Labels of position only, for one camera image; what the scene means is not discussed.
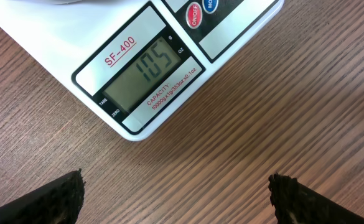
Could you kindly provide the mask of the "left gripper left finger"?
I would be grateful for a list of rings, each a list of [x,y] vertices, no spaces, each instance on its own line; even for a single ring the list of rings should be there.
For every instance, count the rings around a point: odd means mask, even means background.
[[[85,182],[78,169],[0,207],[0,223],[74,224],[84,196]]]

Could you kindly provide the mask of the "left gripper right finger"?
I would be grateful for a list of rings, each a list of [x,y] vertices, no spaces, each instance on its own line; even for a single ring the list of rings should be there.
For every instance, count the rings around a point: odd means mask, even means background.
[[[296,178],[269,176],[271,205],[278,224],[364,224],[364,218],[318,194]]]

